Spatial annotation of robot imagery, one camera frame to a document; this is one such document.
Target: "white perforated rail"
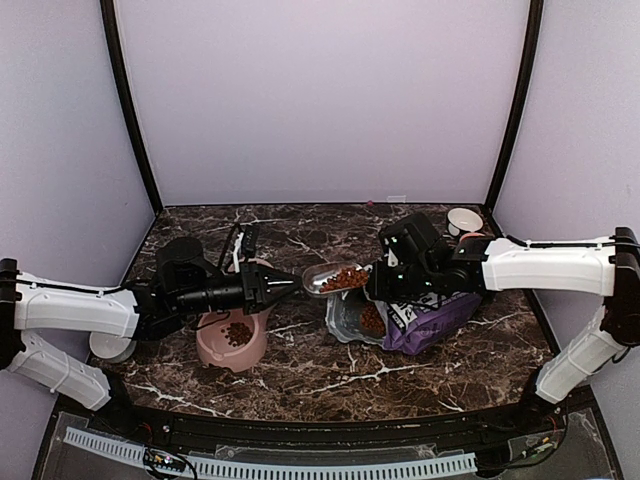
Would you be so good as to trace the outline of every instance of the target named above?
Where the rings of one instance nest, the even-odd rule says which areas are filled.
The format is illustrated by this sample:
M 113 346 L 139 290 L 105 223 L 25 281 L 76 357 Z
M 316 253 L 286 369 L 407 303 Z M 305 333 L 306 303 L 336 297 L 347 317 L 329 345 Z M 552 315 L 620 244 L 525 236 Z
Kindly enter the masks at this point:
M 76 428 L 67 428 L 65 443 L 114 461 L 144 468 L 144 447 L 136 443 L 103 437 Z M 473 453 L 413 462 L 362 466 L 285 466 L 238 463 L 189 455 L 187 459 L 203 480 L 419 480 L 446 478 L 477 471 Z M 193 478 L 188 469 L 183 478 Z

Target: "purple bag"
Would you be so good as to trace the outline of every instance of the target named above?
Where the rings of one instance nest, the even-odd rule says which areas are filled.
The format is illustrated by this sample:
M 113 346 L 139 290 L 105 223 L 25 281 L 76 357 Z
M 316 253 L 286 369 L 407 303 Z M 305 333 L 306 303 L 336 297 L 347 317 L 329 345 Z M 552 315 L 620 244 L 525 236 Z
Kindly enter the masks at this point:
M 376 302 L 387 324 L 382 348 L 417 355 L 467 323 L 481 301 L 482 296 L 475 293 L 458 293 L 442 300 L 437 310 Z M 433 296 L 428 302 L 437 305 L 438 300 Z

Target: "white panel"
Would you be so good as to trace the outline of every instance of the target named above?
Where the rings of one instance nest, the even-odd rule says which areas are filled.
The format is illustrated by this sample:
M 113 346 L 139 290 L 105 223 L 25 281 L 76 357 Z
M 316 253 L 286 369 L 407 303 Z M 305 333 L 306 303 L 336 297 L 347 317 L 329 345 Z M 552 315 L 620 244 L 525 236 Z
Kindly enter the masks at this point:
M 0 258 L 51 279 L 120 281 L 153 213 L 98 1 L 0 1 L 0 165 Z M 86 334 L 55 333 L 86 358 Z M 0 478 L 31 478 L 54 400 L 0 372 Z
M 589 238 L 640 234 L 640 3 L 545 2 L 531 89 L 497 208 L 506 232 Z M 539 292 L 562 345 L 600 300 Z M 626 478 L 640 478 L 639 357 L 606 368 L 594 390 Z
M 118 2 L 163 201 L 482 202 L 528 3 Z

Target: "pink object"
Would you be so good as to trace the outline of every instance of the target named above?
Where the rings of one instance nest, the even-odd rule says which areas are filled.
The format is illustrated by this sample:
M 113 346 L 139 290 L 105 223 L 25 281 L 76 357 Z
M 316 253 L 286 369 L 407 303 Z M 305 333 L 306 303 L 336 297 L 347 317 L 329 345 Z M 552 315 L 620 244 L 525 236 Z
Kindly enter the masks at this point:
M 251 261 L 267 265 L 271 264 L 259 258 Z M 267 318 L 273 310 L 268 308 L 254 315 L 244 315 L 241 309 L 226 313 L 207 313 L 200 318 L 198 326 L 216 322 L 215 325 L 198 330 L 196 334 L 198 356 L 205 365 L 230 368 L 234 372 L 242 372 L 256 365 L 267 350 Z M 239 347 L 229 345 L 226 335 L 232 323 L 244 323 L 253 335 L 249 343 Z

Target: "white cup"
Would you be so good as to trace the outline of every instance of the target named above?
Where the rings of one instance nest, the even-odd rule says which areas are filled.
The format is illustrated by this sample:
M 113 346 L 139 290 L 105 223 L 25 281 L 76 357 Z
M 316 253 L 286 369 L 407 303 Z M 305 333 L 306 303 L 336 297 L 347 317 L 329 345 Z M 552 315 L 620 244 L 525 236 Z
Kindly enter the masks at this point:
M 453 237 L 482 229 L 482 218 L 468 208 L 454 208 L 447 213 L 447 230 Z

